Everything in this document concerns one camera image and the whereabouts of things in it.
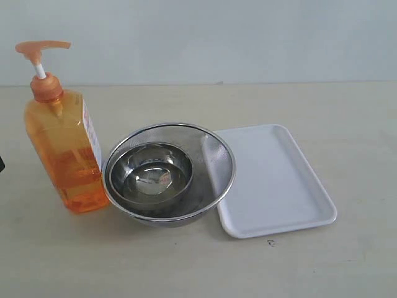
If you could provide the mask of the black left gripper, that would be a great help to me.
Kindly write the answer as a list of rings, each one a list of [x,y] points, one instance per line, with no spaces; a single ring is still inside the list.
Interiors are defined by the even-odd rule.
[[[0,157],[0,172],[2,172],[5,169],[6,165],[3,161],[3,159]]]

